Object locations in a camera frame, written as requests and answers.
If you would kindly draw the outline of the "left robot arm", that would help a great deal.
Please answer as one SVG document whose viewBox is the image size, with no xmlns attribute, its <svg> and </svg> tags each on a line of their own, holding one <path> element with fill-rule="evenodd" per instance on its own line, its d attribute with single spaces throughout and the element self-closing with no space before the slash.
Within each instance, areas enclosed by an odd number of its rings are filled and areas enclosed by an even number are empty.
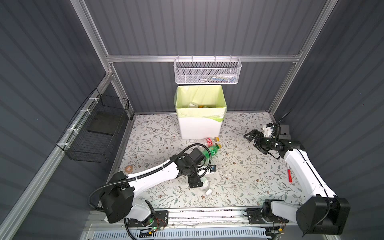
<svg viewBox="0 0 384 240">
<path fill-rule="evenodd" d="M 213 153 L 209 148 L 199 148 L 201 144 L 192 144 L 179 154 L 171 156 L 164 163 L 133 175 L 118 172 L 110 181 L 97 189 L 102 207 L 99 209 L 106 215 L 110 224 L 129 219 L 146 227 L 153 223 L 156 212 L 149 201 L 140 201 L 139 196 L 163 182 L 184 176 L 188 178 L 190 188 L 203 186 L 202 178 L 214 173 L 212 165 Z"/>
</svg>

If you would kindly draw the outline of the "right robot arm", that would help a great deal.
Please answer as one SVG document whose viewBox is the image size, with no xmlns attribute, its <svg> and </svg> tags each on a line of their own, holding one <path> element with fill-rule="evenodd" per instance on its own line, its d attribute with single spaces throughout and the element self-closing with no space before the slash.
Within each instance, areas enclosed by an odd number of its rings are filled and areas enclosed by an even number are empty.
<svg viewBox="0 0 384 240">
<path fill-rule="evenodd" d="M 299 141 L 289 137 L 281 138 L 268 127 L 263 132 L 252 130 L 244 138 L 254 142 L 255 147 L 265 155 L 277 151 L 293 170 L 307 197 L 300 206 L 285 200 L 266 199 L 261 208 L 247 210 L 250 224 L 260 221 L 273 224 L 287 220 L 297 224 L 304 235 L 339 236 L 343 233 L 351 205 L 347 199 L 338 197 L 325 183 Z"/>
</svg>

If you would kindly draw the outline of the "clear bottle red label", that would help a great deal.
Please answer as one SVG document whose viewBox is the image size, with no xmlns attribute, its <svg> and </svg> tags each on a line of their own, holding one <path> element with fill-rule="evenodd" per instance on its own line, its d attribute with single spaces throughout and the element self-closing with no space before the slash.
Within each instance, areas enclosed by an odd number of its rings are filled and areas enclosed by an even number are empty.
<svg viewBox="0 0 384 240">
<path fill-rule="evenodd" d="M 214 138 L 205 138 L 203 143 L 205 146 L 212 147 L 213 145 L 217 144 L 219 142 L 219 137 L 214 137 Z"/>
</svg>

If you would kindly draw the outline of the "green bottle yellow cap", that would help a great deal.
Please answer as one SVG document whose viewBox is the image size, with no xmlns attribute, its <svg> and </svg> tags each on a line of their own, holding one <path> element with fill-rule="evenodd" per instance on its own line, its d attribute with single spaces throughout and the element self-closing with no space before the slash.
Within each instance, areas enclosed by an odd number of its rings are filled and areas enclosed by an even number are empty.
<svg viewBox="0 0 384 240">
<path fill-rule="evenodd" d="M 216 155 L 218 153 L 218 151 L 222 148 L 222 146 L 220 144 L 216 144 L 216 145 L 213 145 L 211 147 L 208 148 L 208 150 L 206 148 L 203 148 L 203 155 L 206 157 L 207 160 L 210 159 L 210 155 L 213 157 L 214 155 Z"/>
</svg>

